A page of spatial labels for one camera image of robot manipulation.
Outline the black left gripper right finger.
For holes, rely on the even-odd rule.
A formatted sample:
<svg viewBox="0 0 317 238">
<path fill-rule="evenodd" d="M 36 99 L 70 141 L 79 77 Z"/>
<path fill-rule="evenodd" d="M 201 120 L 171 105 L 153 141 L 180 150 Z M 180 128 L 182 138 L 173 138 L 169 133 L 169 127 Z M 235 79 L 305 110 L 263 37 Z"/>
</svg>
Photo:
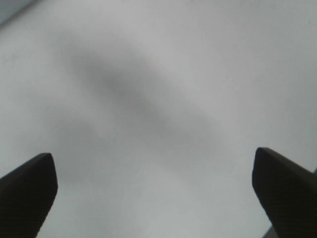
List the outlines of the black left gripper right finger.
<svg viewBox="0 0 317 238">
<path fill-rule="evenodd" d="M 317 236 L 317 175 L 266 147 L 255 153 L 252 186 L 271 227 L 266 238 Z"/>
</svg>

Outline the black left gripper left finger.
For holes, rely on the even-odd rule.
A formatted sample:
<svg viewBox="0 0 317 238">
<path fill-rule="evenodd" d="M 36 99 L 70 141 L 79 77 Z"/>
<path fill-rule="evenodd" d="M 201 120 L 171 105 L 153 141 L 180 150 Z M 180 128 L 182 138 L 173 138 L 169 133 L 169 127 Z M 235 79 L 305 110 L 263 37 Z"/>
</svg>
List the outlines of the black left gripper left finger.
<svg viewBox="0 0 317 238">
<path fill-rule="evenodd" d="M 41 153 L 0 178 L 0 236 L 35 238 L 58 190 L 51 153 Z"/>
</svg>

